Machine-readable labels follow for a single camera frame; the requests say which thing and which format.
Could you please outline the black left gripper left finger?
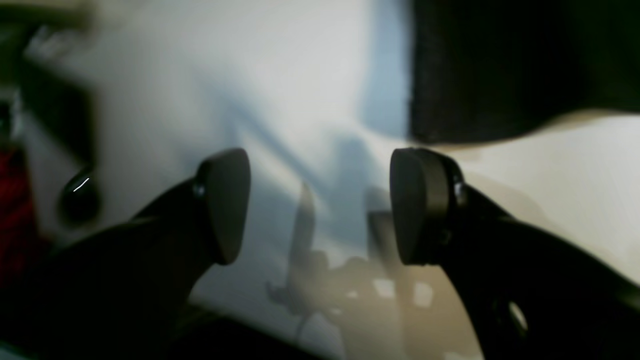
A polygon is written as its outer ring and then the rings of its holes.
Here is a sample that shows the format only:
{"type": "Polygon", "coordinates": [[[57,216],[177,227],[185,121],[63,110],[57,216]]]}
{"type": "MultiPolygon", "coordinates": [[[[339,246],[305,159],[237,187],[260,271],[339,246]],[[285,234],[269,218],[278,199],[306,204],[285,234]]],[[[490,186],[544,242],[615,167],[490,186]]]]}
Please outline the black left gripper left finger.
{"type": "Polygon", "coordinates": [[[249,197],[246,150],[204,159],[130,221],[2,291],[1,346],[34,360],[164,360],[195,283],[238,257],[249,197]]]}

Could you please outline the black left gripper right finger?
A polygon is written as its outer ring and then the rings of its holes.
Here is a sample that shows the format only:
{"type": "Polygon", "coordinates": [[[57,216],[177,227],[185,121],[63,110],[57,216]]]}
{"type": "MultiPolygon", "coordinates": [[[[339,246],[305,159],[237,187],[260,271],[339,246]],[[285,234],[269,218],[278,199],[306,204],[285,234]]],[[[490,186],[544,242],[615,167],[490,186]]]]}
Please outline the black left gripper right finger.
{"type": "Polygon", "coordinates": [[[467,184],[453,158],[394,150],[390,198],[401,262],[441,267],[486,360],[639,358],[639,286],[519,221],[467,184]]]}

